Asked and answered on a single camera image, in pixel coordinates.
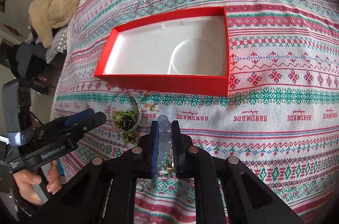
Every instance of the human hand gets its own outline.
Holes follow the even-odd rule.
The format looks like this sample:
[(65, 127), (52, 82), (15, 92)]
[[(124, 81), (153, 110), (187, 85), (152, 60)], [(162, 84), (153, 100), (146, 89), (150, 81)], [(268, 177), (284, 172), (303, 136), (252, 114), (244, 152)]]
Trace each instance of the human hand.
[[(20, 195), (30, 203), (42, 205), (40, 198), (32, 187), (32, 185), (39, 185), (41, 183), (41, 177), (26, 169), (14, 173), (13, 176), (18, 185)], [(48, 184), (46, 189), (48, 192), (55, 194), (61, 189), (61, 177), (56, 160), (51, 163), (51, 168), (47, 173), (47, 180)]]

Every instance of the white box insert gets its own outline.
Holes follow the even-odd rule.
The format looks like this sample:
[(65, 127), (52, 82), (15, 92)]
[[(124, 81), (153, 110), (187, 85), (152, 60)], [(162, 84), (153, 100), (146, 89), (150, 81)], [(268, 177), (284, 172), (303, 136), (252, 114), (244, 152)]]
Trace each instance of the white box insert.
[(105, 75), (226, 74), (224, 17), (207, 16), (153, 23), (120, 32)]

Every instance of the checkered cloth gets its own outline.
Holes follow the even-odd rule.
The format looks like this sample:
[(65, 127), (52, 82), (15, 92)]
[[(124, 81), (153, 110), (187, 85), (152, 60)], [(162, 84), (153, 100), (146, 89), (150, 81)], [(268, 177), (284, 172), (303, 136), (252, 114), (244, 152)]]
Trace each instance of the checkered cloth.
[(58, 52), (63, 53), (67, 49), (67, 27), (61, 28), (54, 36), (52, 45), (47, 49), (46, 62), (50, 63)]

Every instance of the bed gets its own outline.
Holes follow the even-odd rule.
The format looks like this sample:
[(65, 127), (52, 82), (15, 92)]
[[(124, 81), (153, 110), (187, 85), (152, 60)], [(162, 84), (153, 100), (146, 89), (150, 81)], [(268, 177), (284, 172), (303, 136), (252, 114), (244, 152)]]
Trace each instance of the bed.
[[(200, 6), (226, 7), (228, 97), (144, 97), (141, 89), (119, 89), (94, 77), (113, 27)], [(318, 223), (337, 192), (338, 12), (337, 0), (82, 0), (68, 26), (51, 118), (86, 108), (108, 114), (119, 93), (134, 93), (143, 105), (154, 103), (161, 114), (178, 119), (194, 145), (220, 158), (237, 156), (305, 223)], [(114, 158), (132, 146), (107, 121), (61, 159), (65, 176), (70, 179), (96, 156)], [(135, 223), (195, 223), (192, 180), (164, 170), (145, 183), (145, 191), (136, 193)]]

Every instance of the rhinestone bracelet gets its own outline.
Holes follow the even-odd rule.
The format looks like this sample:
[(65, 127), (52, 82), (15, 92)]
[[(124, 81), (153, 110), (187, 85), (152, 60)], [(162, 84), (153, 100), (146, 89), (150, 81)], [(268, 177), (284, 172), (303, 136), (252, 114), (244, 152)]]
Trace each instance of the rhinestone bracelet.
[[(136, 104), (137, 104), (137, 107), (138, 107), (138, 119), (137, 119), (137, 122), (134, 124), (133, 127), (131, 127), (129, 130), (123, 130), (123, 129), (120, 129), (120, 128), (117, 128), (116, 127), (116, 123), (114, 122), (113, 120), (113, 115), (114, 115), (114, 105), (116, 104), (117, 100), (120, 99), (122, 96), (129, 96), (131, 97), (132, 99), (135, 100)], [(112, 123), (112, 126), (116, 129), (116, 131), (120, 134), (126, 134), (126, 133), (130, 133), (130, 132), (133, 132), (137, 129), (137, 127), (140, 125), (140, 122), (141, 122), (141, 116), (142, 116), (142, 110), (141, 110), (141, 103), (140, 101), (137, 99), (137, 97), (134, 95), (134, 94), (129, 94), (129, 93), (122, 93), (122, 94), (119, 94), (118, 96), (115, 97), (112, 105), (111, 105), (111, 109), (110, 109), (110, 119), (111, 119), (111, 123)]]

